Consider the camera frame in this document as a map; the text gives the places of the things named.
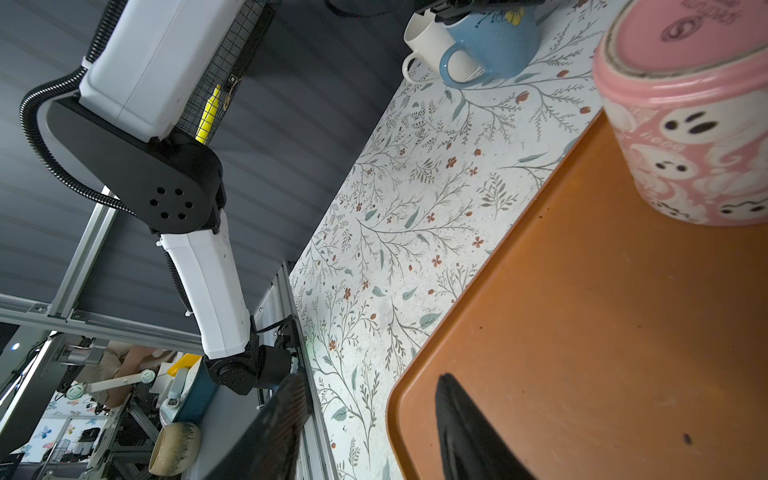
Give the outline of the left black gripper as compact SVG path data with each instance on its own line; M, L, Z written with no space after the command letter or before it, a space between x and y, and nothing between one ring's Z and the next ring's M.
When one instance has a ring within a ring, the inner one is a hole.
M453 24L471 14L536 7L543 3L544 0L438 0L431 2L431 13L437 21Z

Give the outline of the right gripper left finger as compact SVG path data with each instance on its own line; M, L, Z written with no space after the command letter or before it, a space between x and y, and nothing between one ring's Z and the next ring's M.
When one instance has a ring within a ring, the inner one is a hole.
M304 424L310 417L306 376L287 376L208 479L293 479Z

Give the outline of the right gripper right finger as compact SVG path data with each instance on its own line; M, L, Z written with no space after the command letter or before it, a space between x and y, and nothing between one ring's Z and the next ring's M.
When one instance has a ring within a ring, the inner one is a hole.
M453 375L444 374L439 378L435 401L445 478L533 477Z

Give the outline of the white mug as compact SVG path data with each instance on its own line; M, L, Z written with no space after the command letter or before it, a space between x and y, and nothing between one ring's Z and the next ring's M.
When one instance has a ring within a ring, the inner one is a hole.
M414 13L404 31L403 40L411 49L401 67L403 78L413 85L424 85L442 80L440 64L443 54L455 44L455 40L443 23L436 21L436 16L427 10ZM422 80L416 80L410 73L412 62L420 60L432 72ZM463 51L456 52L448 61L448 73L455 81L468 81L483 72L482 67Z

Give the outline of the blue textured mug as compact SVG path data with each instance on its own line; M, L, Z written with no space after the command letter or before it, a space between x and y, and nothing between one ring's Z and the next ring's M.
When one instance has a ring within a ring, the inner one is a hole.
M465 89L490 80L509 79L521 73L539 48L534 5L509 10L472 13L446 29L455 43L440 60L442 81L451 88ZM449 73L452 57L465 53L482 69L473 78L458 81Z

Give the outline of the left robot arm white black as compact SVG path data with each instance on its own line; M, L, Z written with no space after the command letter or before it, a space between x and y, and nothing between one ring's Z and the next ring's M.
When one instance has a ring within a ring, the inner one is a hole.
M277 389L292 347L259 342L228 234L223 168L202 135L222 91L201 81L239 1L111 1L71 73L30 90L23 134L59 182L143 222L199 327L210 378L245 395Z

